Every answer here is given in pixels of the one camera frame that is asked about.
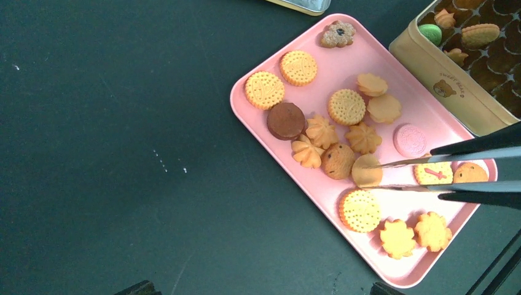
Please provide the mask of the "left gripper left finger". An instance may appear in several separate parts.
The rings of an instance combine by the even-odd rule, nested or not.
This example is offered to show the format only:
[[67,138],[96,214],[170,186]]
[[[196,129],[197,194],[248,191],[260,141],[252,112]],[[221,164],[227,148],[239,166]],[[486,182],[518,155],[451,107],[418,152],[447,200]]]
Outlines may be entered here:
[[114,295],[162,295],[162,292],[155,289],[153,282],[143,280],[115,293]]

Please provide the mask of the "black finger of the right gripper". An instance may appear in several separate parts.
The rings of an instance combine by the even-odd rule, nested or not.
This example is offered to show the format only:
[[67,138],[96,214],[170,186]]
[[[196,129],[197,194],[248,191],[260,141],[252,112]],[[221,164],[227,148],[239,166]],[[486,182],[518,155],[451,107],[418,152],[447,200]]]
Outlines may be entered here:
[[471,140],[453,143],[430,150],[431,155],[457,155],[473,152],[490,151],[499,148],[520,146],[520,125],[517,122],[491,134],[473,138]]
[[520,210],[520,193],[519,192],[472,192],[472,191],[456,191],[447,192],[438,195],[438,199],[479,203],[483,205],[494,205],[508,207]]

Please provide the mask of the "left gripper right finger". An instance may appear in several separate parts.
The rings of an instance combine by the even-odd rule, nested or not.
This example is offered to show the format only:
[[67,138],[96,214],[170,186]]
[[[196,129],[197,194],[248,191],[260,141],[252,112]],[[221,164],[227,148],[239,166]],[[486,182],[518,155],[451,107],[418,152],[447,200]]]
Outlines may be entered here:
[[403,295],[402,292],[394,289],[392,286],[387,285],[383,282],[375,282],[373,283],[370,289],[370,295]]

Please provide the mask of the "metal tongs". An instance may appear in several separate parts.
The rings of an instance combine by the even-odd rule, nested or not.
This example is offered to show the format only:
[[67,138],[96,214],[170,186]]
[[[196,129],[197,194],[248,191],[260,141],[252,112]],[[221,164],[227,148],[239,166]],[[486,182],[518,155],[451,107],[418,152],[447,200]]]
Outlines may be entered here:
[[[431,157],[401,160],[380,165],[381,168],[401,167],[409,164],[426,164],[438,162],[455,162],[464,160],[481,160],[495,158],[510,158],[520,155],[520,147],[505,147],[492,149],[489,151],[473,152],[470,154],[459,155],[434,155]],[[520,192],[520,181],[492,181],[481,183],[456,183],[456,184],[432,184],[432,185],[411,185],[411,184],[391,184],[383,186],[372,186],[372,189],[392,189],[398,191],[471,191],[471,192]]]

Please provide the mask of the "gold cookie tin box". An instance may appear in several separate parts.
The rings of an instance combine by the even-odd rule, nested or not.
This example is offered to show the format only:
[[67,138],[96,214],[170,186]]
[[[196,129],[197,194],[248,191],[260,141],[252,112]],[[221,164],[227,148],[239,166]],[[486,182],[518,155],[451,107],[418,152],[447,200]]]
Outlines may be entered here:
[[[435,46],[418,26],[434,24],[442,9],[454,13],[455,26],[442,29]],[[499,37],[478,49],[461,43],[467,26],[492,23]],[[459,48],[469,56],[460,67],[444,50]],[[477,136],[520,121],[520,2],[433,1],[391,44],[390,52]]]

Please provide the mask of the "green round cookie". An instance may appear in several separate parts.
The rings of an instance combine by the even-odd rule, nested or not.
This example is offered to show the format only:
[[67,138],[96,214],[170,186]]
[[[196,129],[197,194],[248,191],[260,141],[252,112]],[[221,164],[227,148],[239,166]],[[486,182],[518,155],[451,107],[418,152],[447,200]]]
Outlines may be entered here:
[[420,34],[435,46],[439,46],[442,41],[442,30],[434,24],[424,24],[418,26]]

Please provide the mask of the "pink plastic tray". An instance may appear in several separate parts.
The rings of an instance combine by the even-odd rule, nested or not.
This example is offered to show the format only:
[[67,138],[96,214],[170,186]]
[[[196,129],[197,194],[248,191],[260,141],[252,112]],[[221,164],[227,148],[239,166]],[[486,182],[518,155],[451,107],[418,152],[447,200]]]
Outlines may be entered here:
[[[334,21],[351,23],[355,27],[353,45],[334,49],[320,46],[322,32]],[[402,124],[419,127],[426,135],[430,148],[469,140],[472,137],[467,129],[351,16],[328,15],[256,66],[254,71],[265,71],[281,77],[280,61],[285,54],[294,50],[310,53],[318,65],[318,73],[310,84],[284,86],[284,99],[298,106],[306,117],[315,114],[327,117],[329,97],[341,89],[356,90],[358,74],[372,73],[387,81],[389,93],[401,102],[402,110],[401,116],[392,124],[374,124],[376,132],[383,140],[375,152],[381,163],[402,159],[402,155],[393,144],[395,130]],[[347,228],[340,219],[339,201],[344,194],[354,189],[352,180],[334,180],[319,168],[304,168],[296,162],[292,157],[290,142],[278,140],[270,134],[266,126],[267,112],[255,108],[247,100],[246,81],[247,77],[237,80],[230,93],[232,111],[241,123],[385,282],[397,288],[411,288],[419,284],[441,254],[416,248],[410,257],[392,259],[380,247],[378,232],[362,234]]]

